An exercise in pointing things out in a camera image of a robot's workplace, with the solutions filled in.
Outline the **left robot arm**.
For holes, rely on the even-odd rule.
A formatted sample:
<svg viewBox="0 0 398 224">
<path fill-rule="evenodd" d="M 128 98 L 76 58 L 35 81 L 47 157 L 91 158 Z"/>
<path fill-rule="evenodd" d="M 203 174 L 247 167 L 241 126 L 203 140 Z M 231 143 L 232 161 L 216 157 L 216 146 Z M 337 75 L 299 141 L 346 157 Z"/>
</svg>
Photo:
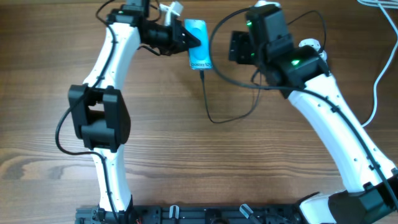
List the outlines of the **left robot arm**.
<svg viewBox="0 0 398 224">
<path fill-rule="evenodd" d="M 127 1 L 113 9 L 103 20 L 106 37 L 95 66 L 68 92 L 75 134 L 95 163 L 100 200 L 93 218 L 99 223 L 135 222 L 123 159 L 131 117 L 121 93 L 133 56 L 141 48 L 170 56 L 201 43 L 179 20 L 178 1 L 157 10 L 163 24 L 149 19 L 149 1 Z"/>
</svg>

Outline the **white power strip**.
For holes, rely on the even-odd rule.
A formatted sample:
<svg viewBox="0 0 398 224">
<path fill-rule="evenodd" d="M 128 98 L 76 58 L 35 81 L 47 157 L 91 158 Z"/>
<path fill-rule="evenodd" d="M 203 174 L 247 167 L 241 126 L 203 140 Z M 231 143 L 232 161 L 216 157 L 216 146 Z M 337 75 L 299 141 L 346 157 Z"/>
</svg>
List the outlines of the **white power strip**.
<svg viewBox="0 0 398 224">
<path fill-rule="evenodd" d="M 304 47 L 304 46 L 310 46 L 314 50 L 316 50 L 319 54 L 319 56 L 326 62 L 327 60 L 327 53 L 325 51 L 325 47 L 321 45 L 321 43 L 316 40 L 316 39 L 304 39 L 302 40 L 299 45 L 299 47 Z"/>
</svg>

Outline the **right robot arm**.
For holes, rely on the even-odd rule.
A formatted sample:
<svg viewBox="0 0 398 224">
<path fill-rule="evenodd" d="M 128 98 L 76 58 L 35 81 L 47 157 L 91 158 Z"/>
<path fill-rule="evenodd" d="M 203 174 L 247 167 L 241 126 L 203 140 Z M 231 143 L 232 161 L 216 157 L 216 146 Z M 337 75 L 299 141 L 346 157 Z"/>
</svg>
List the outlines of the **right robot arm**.
<svg viewBox="0 0 398 224">
<path fill-rule="evenodd" d="M 397 211 L 397 166 L 373 142 L 343 98 L 315 39 L 293 43 L 277 2 L 245 8 L 248 30 L 235 32 L 230 59 L 264 72 L 309 122 L 333 158 L 344 189 L 297 204 L 305 223 L 374 223 Z"/>
</svg>

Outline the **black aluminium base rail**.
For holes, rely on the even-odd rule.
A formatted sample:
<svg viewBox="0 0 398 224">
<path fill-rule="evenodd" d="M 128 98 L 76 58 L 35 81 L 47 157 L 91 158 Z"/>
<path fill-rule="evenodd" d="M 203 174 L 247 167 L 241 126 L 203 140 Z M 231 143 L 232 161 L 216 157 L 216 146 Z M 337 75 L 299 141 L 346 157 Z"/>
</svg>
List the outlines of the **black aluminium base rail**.
<svg viewBox="0 0 398 224">
<path fill-rule="evenodd" d="M 193 207 L 171 205 L 144 206 L 130 203 L 125 210 L 106 211 L 101 207 L 76 210 L 76 224 L 141 223 L 141 224 L 280 224 L 306 223 L 295 204 L 252 206 Z"/>
</svg>

